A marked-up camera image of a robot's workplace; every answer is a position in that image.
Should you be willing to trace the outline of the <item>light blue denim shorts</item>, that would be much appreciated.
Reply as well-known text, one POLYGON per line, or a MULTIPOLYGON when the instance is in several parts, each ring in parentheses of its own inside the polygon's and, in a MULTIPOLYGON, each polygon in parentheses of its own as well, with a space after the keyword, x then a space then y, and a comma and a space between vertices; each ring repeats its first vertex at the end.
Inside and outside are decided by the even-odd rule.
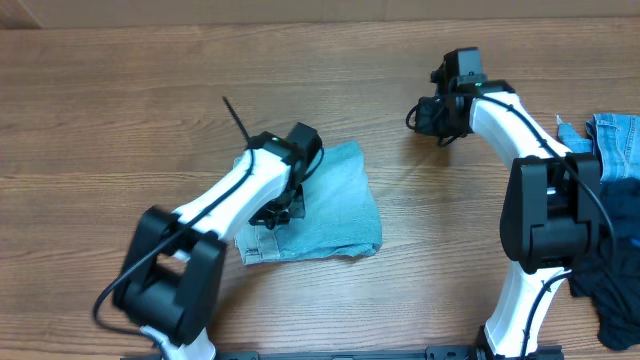
POLYGON ((381 218, 355 141, 327 149, 302 184, 305 216, 269 230, 246 225, 236 248, 246 265, 372 256, 383 244, 381 218))

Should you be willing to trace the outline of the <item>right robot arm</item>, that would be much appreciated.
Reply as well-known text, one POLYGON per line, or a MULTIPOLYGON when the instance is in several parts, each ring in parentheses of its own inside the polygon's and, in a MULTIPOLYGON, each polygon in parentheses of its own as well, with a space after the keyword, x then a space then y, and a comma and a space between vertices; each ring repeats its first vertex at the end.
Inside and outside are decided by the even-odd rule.
POLYGON ((430 346, 429 359, 561 359, 538 334, 562 283, 599 245, 606 212, 599 200, 600 165, 552 138, 504 80, 484 73, 476 47, 444 55, 430 75, 432 97, 409 111, 406 125, 441 147, 469 134, 485 139, 509 181, 499 223, 509 258, 498 303, 471 346, 430 346))

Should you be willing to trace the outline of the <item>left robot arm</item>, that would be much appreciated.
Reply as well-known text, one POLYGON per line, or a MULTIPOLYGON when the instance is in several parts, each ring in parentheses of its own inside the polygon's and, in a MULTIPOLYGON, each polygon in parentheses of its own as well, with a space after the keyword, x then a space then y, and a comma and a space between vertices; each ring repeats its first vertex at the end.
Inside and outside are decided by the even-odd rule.
POLYGON ((318 132, 298 123, 280 138, 249 138, 234 168, 203 195, 172 212, 140 218, 113 304, 158 348, 160 359, 213 359, 207 326, 226 248, 245 225, 273 229, 305 215, 302 183, 322 156, 318 132))

